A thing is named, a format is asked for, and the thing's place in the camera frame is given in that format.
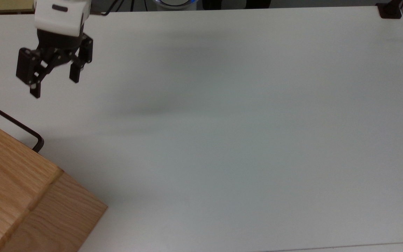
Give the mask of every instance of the gray floor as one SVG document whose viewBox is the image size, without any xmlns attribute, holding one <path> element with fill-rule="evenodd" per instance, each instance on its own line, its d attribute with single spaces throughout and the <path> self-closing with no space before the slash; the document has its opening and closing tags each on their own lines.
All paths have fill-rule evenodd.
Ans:
<svg viewBox="0 0 403 252">
<path fill-rule="evenodd" d="M 125 0 L 119 11 L 130 11 L 132 0 Z M 156 11 L 153 0 L 136 0 L 133 11 L 146 11 L 144 2 L 149 11 Z M 197 2 L 197 10 L 203 10 L 202 0 Z M 332 7 L 332 6 L 374 6 L 377 2 L 387 0 L 272 0 L 270 8 L 301 8 L 301 7 Z M 112 0 L 93 0 L 93 9 L 105 11 L 111 5 Z M 222 9 L 241 9 L 245 7 L 246 0 L 223 0 Z"/>
</svg>

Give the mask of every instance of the table surface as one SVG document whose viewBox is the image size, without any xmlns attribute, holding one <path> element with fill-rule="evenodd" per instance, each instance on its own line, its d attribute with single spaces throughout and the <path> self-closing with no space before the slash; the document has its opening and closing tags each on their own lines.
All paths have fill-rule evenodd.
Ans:
<svg viewBox="0 0 403 252">
<path fill-rule="evenodd" d="M 108 205 L 80 251 L 403 242 L 403 18 L 91 16 L 80 83 L 58 67 L 38 100 L 15 77 L 18 49 L 37 46 L 33 19 L 0 16 L 0 109 Z"/>
</svg>

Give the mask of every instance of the wooden board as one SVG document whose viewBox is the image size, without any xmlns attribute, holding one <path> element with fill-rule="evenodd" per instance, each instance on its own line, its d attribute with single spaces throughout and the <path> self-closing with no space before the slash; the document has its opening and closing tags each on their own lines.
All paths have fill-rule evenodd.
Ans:
<svg viewBox="0 0 403 252">
<path fill-rule="evenodd" d="M 33 0 L 0 0 L 0 13 L 32 11 Z"/>
<path fill-rule="evenodd" d="M 64 173 L 1 252 L 75 252 L 107 206 Z"/>
<path fill-rule="evenodd" d="M 75 252 L 107 206 L 0 130 L 0 251 Z"/>
<path fill-rule="evenodd" d="M 0 246 L 63 171 L 0 130 Z"/>
</svg>

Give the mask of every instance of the black metal handle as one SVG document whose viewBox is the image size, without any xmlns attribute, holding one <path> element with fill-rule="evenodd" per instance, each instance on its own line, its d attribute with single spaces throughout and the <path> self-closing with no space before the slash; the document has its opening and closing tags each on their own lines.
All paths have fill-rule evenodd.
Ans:
<svg viewBox="0 0 403 252">
<path fill-rule="evenodd" d="M 33 131 L 31 128 L 27 127 L 26 125 L 20 123 L 19 121 L 15 120 L 13 117 L 7 115 L 6 113 L 2 112 L 1 110 L 0 110 L 0 116 L 2 116 L 3 118 L 6 118 L 7 120 L 11 121 L 13 124 L 15 124 L 16 126 L 20 127 L 21 129 L 24 129 L 25 131 L 27 131 L 32 136 L 35 136 L 38 139 L 38 142 L 32 148 L 32 150 L 34 152 L 36 152 L 36 153 L 38 153 L 41 150 L 41 148 L 44 145 L 44 139 L 40 136 L 40 134 L 38 134 L 37 132 Z"/>
</svg>

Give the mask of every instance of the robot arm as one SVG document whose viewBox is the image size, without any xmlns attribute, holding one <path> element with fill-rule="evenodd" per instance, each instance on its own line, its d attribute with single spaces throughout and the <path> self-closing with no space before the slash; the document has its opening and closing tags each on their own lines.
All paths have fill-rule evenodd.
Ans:
<svg viewBox="0 0 403 252">
<path fill-rule="evenodd" d="M 39 98 L 41 81 L 54 67 L 72 61 L 69 78 L 78 83 L 83 66 L 91 62 L 93 39 L 83 33 L 91 0 L 37 0 L 34 6 L 38 47 L 19 50 L 16 76 Z"/>
</svg>

